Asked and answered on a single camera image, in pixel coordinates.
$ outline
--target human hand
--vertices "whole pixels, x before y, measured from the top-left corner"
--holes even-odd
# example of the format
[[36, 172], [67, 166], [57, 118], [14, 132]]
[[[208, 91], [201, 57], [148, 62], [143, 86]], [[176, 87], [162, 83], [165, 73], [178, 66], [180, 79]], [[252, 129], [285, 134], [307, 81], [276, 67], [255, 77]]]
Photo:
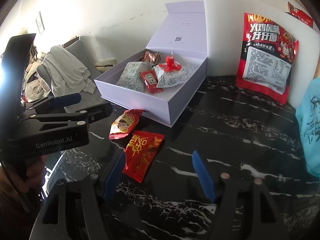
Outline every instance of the human hand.
[[[46, 174], [46, 169], [44, 164], [47, 160], [47, 156], [40, 156], [39, 159], [30, 165], [27, 169], [27, 177], [25, 181], [23, 181], [15, 172], [15, 170], [7, 165], [6, 171], [9, 174], [12, 182], [16, 185], [18, 190], [22, 193], [27, 193], [30, 188], [37, 188], [39, 186], [43, 186], [45, 179], [44, 176]], [[0, 166], [0, 187], [9, 195], [16, 198], [17, 193], [13, 189], [11, 183], [7, 179], [7, 176], [4, 174], [3, 168]]]

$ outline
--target screw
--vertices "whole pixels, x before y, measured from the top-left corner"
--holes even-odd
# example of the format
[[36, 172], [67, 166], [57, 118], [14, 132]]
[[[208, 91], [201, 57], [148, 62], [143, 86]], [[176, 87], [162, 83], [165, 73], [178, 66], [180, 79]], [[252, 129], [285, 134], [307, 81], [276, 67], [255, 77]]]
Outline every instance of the screw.
[[84, 125], [85, 124], [85, 121], [79, 121], [77, 122], [77, 125]]
[[261, 179], [254, 179], [254, 183], [256, 185], [261, 185], [262, 184], [262, 180]]
[[90, 177], [90, 179], [96, 179], [96, 178], [99, 177], [99, 175], [98, 175], [97, 173], [91, 173], [91, 174], [89, 175], [89, 177]]
[[64, 182], [65, 182], [64, 179], [58, 179], [58, 180], [57, 180], [57, 185], [61, 186], [61, 185], [64, 184]]
[[226, 173], [226, 172], [221, 173], [220, 176], [221, 176], [222, 179], [229, 179], [230, 178], [229, 173]]

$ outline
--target black marble table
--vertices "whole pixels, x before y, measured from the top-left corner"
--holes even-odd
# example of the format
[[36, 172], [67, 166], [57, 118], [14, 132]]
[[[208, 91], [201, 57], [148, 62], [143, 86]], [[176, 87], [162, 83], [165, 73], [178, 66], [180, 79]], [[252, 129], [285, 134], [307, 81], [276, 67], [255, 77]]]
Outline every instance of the black marble table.
[[[126, 147], [130, 136], [108, 140], [111, 123], [124, 109], [90, 125], [90, 144], [65, 151], [51, 185], [83, 179]], [[239, 89], [235, 77], [207, 77], [176, 124], [165, 127], [142, 117], [137, 130], [165, 135], [165, 143], [140, 184], [122, 175], [105, 212], [115, 239], [204, 239], [216, 205], [205, 198], [192, 166], [194, 150], [219, 174], [263, 179], [290, 237], [297, 239], [319, 211], [319, 179], [307, 173], [295, 110], [260, 93]], [[239, 205], [232, 229], [240, 230]]]

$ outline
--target lavender box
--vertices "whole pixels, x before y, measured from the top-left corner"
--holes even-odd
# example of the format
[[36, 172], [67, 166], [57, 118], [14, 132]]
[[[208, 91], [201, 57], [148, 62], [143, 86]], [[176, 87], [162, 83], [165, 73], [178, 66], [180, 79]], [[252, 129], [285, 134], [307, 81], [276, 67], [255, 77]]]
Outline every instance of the lavender box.
[[104, 99], [127, 109], [144, 109], [143, 116], [172, 127], [206, 77], [207, 42], [202, 1], [167, 3], [166, 7], [168, 16], [146, 48], [161, 52], [161, 63], [174, 51], [181, 65], [195, 65], [192, 76], [185, 83], [157, 94], [148, 93], [146, 88], [142, 93], [117, 86], [126, 64], [138, 61], [143, 53], [140, 51], [100, 75], [95, 83]]

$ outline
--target white ingredient label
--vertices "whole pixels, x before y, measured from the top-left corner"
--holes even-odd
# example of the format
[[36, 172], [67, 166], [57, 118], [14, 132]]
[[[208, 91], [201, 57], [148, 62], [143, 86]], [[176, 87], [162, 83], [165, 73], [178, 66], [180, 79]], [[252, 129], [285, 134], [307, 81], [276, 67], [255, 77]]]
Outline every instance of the white ingredient label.
[[290, 73], [291, 64], [254, 47], [248, 48], [242, 78], [259, 84], [282, 95]]

